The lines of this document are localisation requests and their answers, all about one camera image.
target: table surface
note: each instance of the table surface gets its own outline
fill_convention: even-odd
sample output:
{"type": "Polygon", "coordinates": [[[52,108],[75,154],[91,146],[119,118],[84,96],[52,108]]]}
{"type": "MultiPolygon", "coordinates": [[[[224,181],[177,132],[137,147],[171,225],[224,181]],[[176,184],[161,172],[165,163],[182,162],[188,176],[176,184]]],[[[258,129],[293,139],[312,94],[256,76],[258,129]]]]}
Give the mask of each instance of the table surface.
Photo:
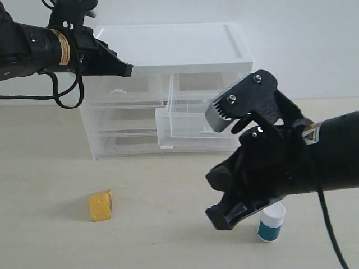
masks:
{"type": "MultiPolygon", "coordinates": [[[[318,119],[357,104],[302,103],[318,119]]],[[[258,215],[232,231],[216,231],[204,213],[221,195],[204,176],[226,155],[94,161],[77,110],[0,111],[1,268],[340,268],[315,193],[283,200],[280,238],[265,244],[256,237],[258,215]],[[92,223],[87,196],[110,188],[112,218],[92,223]]],[[[351,268],[359,265],[358,194],[326,193],[351,268]]]]}

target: warning label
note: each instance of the warning label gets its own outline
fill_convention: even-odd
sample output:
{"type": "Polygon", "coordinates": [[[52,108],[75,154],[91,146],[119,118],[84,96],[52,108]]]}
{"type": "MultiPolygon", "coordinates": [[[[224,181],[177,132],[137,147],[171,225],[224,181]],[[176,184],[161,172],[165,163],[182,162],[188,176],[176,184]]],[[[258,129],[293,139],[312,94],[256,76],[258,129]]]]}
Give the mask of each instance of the warning label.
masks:
{"type": "Polygon", "coordinates": [[[302,134],[305,144],[312,145],[319,142],[320,123],[314,123],[307,126],[302,134]]]}
{"type": "Polygon", "coordinates": [[[56,36],[60,42],[60,45],[61,45],[62,55],[61,55],[61,60],[60,60],[59,65],[66,66],[70,62],[70,58],[71,58],[70,44],[68,43],[68,41],[63,33],[61,33],[58,30],[53,30],[53,29],[50,29],[50,30],[56,34],[56,36]]]}

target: white bottle cap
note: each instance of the white bottle cap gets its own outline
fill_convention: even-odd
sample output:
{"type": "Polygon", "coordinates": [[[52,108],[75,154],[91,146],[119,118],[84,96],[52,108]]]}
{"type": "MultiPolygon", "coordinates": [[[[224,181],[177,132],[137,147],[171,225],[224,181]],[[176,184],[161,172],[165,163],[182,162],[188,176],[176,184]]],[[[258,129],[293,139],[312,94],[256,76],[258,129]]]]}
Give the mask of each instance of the white bottle cap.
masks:
{"type": "Polygon", "coordinates": [[[285,214],[286,208],[277,202],[262,210],[260,220],[268,227],[277,228],[282,225],[285,214]]]}

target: plastic storage box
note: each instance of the plastic storage box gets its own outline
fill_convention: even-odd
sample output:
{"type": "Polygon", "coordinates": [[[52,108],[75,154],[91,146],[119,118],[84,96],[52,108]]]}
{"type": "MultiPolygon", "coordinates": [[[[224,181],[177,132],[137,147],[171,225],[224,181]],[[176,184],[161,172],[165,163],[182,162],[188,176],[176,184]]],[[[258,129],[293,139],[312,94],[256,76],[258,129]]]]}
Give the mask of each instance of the plastic storage box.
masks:
{"type": "Polygon", "coordinates": [[[84,77],[80,111],[95,159],[238,146],[205,120],[211,100],[253,69],[235,24],[101,26],[95,36],[134,65],[130,78],[84,77]]]}

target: small bottle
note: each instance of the small bottle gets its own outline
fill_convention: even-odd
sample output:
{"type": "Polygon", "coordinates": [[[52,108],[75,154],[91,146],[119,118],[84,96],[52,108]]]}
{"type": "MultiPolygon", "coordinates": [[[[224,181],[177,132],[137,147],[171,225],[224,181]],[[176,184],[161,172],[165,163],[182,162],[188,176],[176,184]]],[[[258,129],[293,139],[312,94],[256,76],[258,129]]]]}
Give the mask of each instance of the small bottle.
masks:
{"type": "Polygon", "coordinates": [[[278,239],[283,224],[286,208],[281,202],[274,203],[260,212],[260,221],[257,229],[258,237],[271,243],[278,239]]]}

